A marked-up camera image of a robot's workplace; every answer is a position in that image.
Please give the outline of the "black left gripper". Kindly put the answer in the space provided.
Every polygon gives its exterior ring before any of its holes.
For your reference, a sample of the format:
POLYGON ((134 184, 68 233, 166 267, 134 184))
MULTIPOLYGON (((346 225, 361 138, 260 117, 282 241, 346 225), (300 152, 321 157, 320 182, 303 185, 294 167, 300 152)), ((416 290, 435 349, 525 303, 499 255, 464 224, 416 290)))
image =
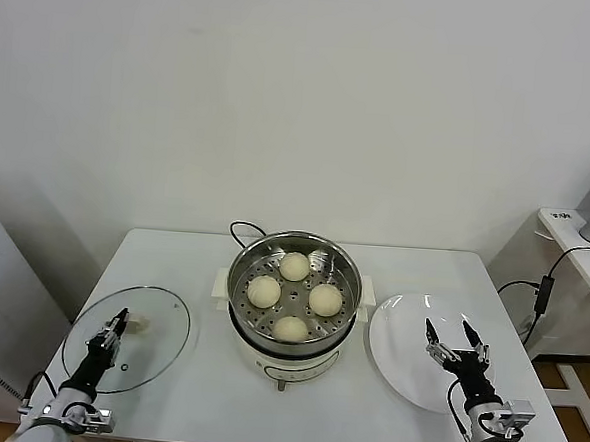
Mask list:
POLYGON ((88 397, 96 397, 98 386, 104 373, 114 363, 113 350, 125 332, 129 311, 123 308, 111 320, 105 322, 97 334, 88 341, 87 354, 71 378, 62 383, 62 389, 73 389, 88 397))

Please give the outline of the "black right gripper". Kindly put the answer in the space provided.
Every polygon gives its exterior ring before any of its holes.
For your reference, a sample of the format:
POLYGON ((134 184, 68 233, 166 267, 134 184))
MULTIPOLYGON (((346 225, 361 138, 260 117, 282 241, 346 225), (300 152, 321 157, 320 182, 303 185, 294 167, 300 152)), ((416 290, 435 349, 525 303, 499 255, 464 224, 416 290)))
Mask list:
POLYGON ((489 346, 484 344, 476 330, 463 321, 464 333, 473 351, 455 350, 442 343, 437 331, 429 318, 425 319, 425 336, 430 357, 439 365, 446 365, 447 372, 457 376, 465 397, 470 399, 483 398, 486 401, 495 394, 495 389, 486 377, 486 371, 490 366, 489 346))

